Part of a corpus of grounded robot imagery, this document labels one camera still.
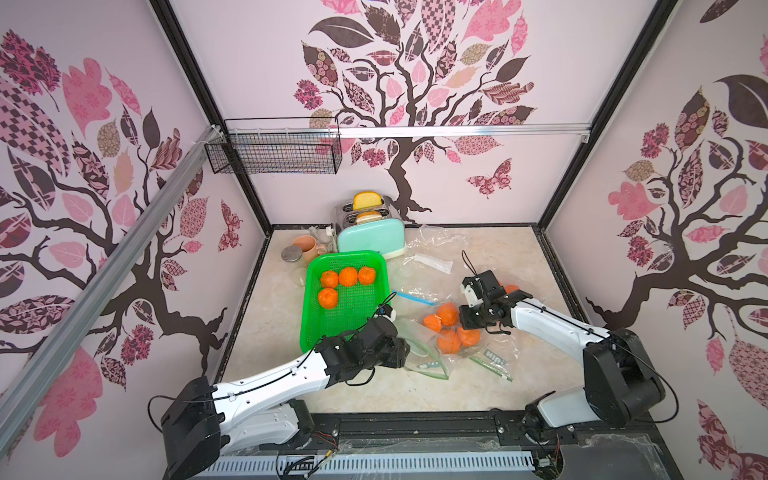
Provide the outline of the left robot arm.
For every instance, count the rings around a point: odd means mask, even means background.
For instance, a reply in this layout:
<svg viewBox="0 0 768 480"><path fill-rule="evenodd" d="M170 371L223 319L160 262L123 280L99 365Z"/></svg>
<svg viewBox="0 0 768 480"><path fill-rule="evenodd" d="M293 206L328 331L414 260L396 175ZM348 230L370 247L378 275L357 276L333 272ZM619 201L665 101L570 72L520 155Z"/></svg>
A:
<svg viewBox="0 0 768 480"><path fill-rule="evenodd" d="M323 336L295 360L245 379L211 384L189 381L160 419L166 479L189 479L221 454L261 445L302 444L314 423L302 395L339 383L351 385L362 371L405 366L410 347L390 315L356 329Z"/></svg>

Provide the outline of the orange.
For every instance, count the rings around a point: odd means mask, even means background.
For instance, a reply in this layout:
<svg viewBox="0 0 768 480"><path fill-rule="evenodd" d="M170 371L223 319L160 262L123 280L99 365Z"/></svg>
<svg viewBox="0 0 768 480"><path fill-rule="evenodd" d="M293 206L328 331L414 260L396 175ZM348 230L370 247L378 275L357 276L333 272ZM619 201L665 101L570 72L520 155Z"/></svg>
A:
<svg viewBox="0 0 768 480"><path fill-rule="evenodd" d="M332 270L323 272L320 277L320 283L323 289L336 289L339 284L338 273Z"/></svg>
<svg viewBox="0 0 768 480"><path fill-rule="evenodd" d="M335 309L339 302L338 291L334 288L323 288L318 292L317 301L323 309Z"/></svg>
<svg viewBox="0 0 768 480"><path fill-rule="evenodd" d="M358 271L358 283L360 285L373 285L377 278L377 272L371 267L362 267Z"/></svg>
<svg viewBox="0 0 768 480"><path fill-rule="evenodd" d="M358 283L358 270L345 267L338 273L338 282L344 287L353 287Z"/></svg>

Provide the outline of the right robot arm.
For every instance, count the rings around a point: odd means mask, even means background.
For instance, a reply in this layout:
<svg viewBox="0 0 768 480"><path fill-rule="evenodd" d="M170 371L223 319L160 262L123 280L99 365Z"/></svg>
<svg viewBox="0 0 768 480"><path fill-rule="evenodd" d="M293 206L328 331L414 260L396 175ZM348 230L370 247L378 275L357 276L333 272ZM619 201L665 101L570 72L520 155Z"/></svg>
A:
<svg viewBox="0 0 768 480"><path fill-rule="evenodd" d="M489 270L464 278L462 292L464 329L527 332L582 367L581 387L546 394L526 406L525 425L533 434L596 421L622 428L665 399L664 380L634 332L595 327L523 290L508 292Z"/></svg>

